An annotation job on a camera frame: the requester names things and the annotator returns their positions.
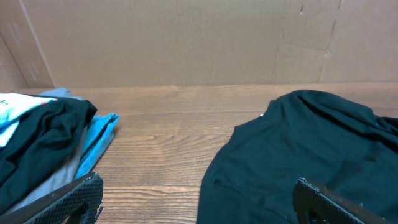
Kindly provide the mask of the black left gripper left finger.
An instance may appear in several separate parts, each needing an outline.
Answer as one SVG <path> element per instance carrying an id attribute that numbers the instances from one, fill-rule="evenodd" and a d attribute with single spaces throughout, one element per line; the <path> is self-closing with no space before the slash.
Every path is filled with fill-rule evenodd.
<path id="1" fill-rule="evenodd" d="M 1 216 L 1 224 L 93 224 L 101 211 L 103 179 L 96 172 L 67 185 L 11 213 Z"/>

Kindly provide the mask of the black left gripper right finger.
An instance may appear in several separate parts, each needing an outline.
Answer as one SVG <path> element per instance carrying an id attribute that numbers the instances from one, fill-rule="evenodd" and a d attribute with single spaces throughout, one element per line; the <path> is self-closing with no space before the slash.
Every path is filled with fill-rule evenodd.
<path id="1" fill-rule="evenodd" d="M 295 184 L 292 197 L 300 224 L 392 224 L 362 205 L 303 177 Z"/>

